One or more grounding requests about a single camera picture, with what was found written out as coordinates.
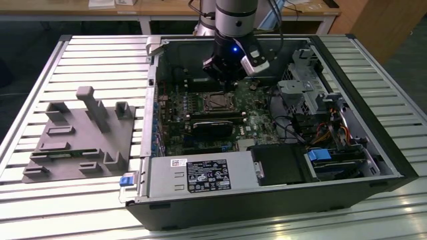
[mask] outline wooden furniture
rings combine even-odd
[[[142,2],[90,10],[88,0],[0,0],[0,21],[139,21]]]
[[[282,21],[319,22],[317,34],[329,34],[335,17],[341,15],[339,8],[330,8],[323,0],[311,0],[307,4],[291,5],[282,11]],[[197,21],[198,13],[189,7],[189,0],[143,0],[140,4],[142,32],[151,34],[151,21]]]
[[[151,21],[197,21],[198,13],[189,0],[138,0],[134,6],[90,10],[88,0],[0,0],[0,21],[139,21],[144,35],[152,34]],[[297,5],[302,12],[283,9],[283,21],[318,22],[313,33],[327,34],[339,8],[329,8],[323,0]]]
[[[335,0],[342,10],[330,34],[353,33],[385,64],[427,12],[426,0]]]

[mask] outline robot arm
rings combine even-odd
[[[254,76],[270,67],[274,53],[266,52],[254,36],[258,0],[205,0],[202,9],[215,8],[213,18],[201,16],[201,25],[215,31],[214,53],[203,70],[227,89],[233,82]]]

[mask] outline gray plastic bracket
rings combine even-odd
[[[106,107],[94,92],[90,86],[76,92],[87,108],[68,109],[63,102],[50,104],[52,114],[30,156],[23,183],[122,176],[127,172],[136,107],[127,102]]]
[[[102,166],[96,161],[80,162],[79,170],[83,174],[94,174],[103,171]]]

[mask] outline table leg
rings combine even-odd
[[[319,28],[318,28],[318,32],[315,34],[318,34],[318,35],[327,35],[329,34],[330,29],[333,27],[335,17],[337,16],[334,15],[334,16],[326,16],[323,18],[323,21],[322,21]]]
[[[150,27],[151,20],[152,20],[151,16],[140,16],[139,17],[139,24],[140,24],[140,30],[142,30],[143,35],[152,34],[152,29]]]

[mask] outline motherboard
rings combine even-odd
[[[166,155],[246,151],[279,143],[267,108],[270,88],[254,79],[239,81],[230,92],[193,92],[178,84],[160,87]]]

